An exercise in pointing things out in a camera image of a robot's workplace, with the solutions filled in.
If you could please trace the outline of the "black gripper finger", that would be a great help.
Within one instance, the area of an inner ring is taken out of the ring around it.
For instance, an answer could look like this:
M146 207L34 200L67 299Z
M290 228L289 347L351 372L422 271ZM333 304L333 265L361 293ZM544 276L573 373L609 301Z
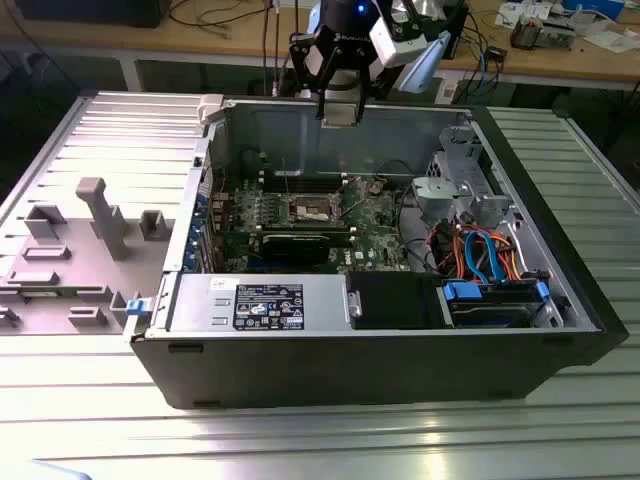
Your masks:
M337 70L339 47L336 34L329 28L317 28L313 34L293 33L289 54L297 81L303 90L317 96L316 118L325 114L326 91Z
M374 61L369 50L353 49L350 52L351 65L358 73L359 79L359 99L356 107L355 123L359 124L364 115L365 105L369 97L371 85L370 65Z

